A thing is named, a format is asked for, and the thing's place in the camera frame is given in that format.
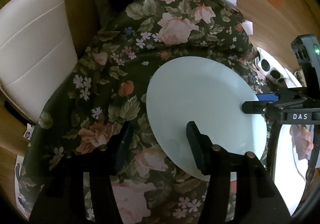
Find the person right hand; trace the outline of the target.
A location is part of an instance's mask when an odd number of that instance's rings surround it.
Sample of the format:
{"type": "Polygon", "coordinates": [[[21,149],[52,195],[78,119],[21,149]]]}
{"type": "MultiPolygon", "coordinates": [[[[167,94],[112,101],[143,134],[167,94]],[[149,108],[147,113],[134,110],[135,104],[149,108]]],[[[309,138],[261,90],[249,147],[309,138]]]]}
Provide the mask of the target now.
{"type": "Polygon", "coordinates": [[[307,159],[314,147],[311,132],[304,125],[292,125],[290,134],[298,160],[307,159]]]}

